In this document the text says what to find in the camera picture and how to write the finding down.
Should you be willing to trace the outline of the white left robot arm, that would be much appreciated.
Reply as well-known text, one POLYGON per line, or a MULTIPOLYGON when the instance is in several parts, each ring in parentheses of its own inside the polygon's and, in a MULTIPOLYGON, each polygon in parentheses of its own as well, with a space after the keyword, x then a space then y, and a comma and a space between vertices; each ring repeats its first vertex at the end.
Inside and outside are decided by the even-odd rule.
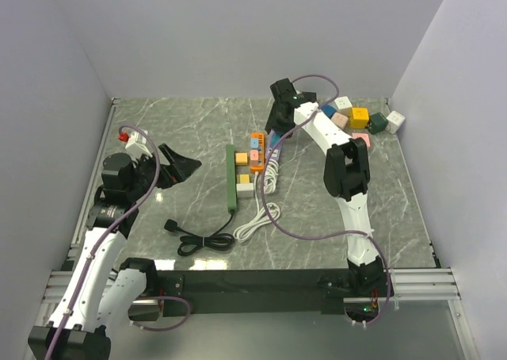
POLYGON ((145 151, 137 159, 128 153, 107 157, 102 184, 86 222, 79 259, 59 304, 43 326, 32 328, 28 344, 37 359, 107 359, 112 332, 138 298, 162 294, 151 259, 127 259, 114 279, 110 273, 127 242, 139 211, 135 203, 146 193, 165 190, 187 180, 201 162, 161 144, 166 158, 145 151))

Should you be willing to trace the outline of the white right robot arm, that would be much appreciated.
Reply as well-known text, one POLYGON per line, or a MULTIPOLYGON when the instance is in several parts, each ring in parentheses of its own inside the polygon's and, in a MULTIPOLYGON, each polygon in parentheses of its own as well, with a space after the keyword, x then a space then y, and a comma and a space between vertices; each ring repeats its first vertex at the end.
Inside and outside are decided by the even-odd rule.
POLYGON ((358 296, 370 295, 385 281, 385 262, 372 238, 368 214, 370 167, 368 147, 335 125, 313 92, 298 92, 289 79, 270 86, 273 106, 265 130, 283 140, 299 129, 325 154, 323 181, 337 201, 347 239, 347 287, 358 296))

